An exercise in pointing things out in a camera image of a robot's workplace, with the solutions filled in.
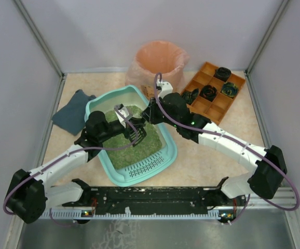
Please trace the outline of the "black slotted litter scoop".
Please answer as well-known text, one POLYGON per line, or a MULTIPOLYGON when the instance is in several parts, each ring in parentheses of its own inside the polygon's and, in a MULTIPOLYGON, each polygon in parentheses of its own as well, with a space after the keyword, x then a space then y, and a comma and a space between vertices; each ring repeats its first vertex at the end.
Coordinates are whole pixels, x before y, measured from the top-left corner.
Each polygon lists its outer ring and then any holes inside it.
POLYGON ((133 147, 136 147, 147 136, 145 120, 143 118, 132 117, 129 122, 130 124, 126 125, 124 136, 132 143, 133 147))

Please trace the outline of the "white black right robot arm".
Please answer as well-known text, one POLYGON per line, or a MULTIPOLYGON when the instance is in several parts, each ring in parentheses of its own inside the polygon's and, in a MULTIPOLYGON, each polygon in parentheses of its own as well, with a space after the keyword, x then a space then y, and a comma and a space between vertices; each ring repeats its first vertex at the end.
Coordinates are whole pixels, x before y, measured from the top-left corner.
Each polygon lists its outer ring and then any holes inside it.
POLYGON ((174 126, 181 137, 213 148, 244 166, 246 174, 229 177, 221 184, 221 192, 230 199, 254 193, 270 201, 287 174, 279 147, 264 148, 231 135, 209 118, 191 112, 178 93, 152 98, 141 116, 153 125, 174 126))

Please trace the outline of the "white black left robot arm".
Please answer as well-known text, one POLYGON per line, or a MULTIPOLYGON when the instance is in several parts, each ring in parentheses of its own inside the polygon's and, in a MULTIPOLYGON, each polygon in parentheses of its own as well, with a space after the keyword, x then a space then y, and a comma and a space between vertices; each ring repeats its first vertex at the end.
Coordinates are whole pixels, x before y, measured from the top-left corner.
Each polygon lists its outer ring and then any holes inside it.
POLYGON ((50 162, 30 171, 14 173, 3 202, 6 214, 17 215, 25 223, 38 220, 46 210, 89 198, 90 187, 79 179, 68 184, 54 184, 73 169, 95 158, 106 148, 103 142, 123 134, 135 146, 146 137, 145 120, 135 118, 124 107, 116 109, 117 119, 108 122, 101 111, 92 112, 74 145, 50 162))

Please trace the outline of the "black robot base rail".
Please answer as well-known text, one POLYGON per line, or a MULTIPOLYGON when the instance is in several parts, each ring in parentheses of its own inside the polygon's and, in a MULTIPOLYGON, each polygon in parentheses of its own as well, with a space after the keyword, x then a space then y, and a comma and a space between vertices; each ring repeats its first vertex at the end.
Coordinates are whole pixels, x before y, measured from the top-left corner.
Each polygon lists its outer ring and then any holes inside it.
POLYGON ((219 187, 90 187, 78 201, 64 204, 88 208, 83 217, 127 219, 209 218, 232 221, 243 196, 230 199, 219 187))

